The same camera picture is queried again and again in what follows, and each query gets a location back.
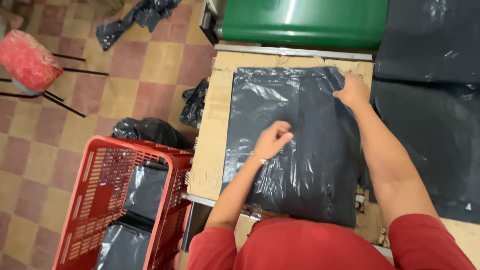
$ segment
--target red shirt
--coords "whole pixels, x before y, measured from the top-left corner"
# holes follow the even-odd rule
[[[410,214],[390,226],[398,269],[475,269],[445,226]],[[289,218],[258,222],[237,252],[233,232],[210,228],[190,244],[187,270],[394,269],[372,244],[345,228]]]

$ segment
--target red cushion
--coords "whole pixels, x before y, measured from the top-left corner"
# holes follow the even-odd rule
[[[63,73],[55,57],[31,35],[12,30],[0,42],[0,62],[23,86],[44,92]]]

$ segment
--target red plastic basket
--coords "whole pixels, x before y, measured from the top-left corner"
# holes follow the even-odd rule
[[[190,205],[180,195],[187,190],[192,156],[148,141],[93,136],[85,146],[53,270],[95,266],[108,224],[124,214],[133,167],[159,158],[168,164],[168,175],[143,269],[172,269]]]

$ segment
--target green machine cover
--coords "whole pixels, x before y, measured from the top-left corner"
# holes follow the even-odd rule
[[[378,49],[388,0],[228,0],[224,40]]]

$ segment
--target floor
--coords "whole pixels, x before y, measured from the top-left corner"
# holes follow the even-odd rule
[[[51,52],[87,59],[64,66],[110,77],[65,72],[49,89],[85,119],[42,98],[0,98],[0,270],[51,269],[92,135],[109,135],[121,118],[146,116],[198,132],[179,115],[182,92],[210,75],[216,55],[197,25],[201,2],[183,0],[153,34],[135,24],[103,52],[95,38],[102,20],[85,0],[35,0],[26,31]],[[133,5],[127,0],[120,13]],[[6,83],[0,89],[17,91]]]

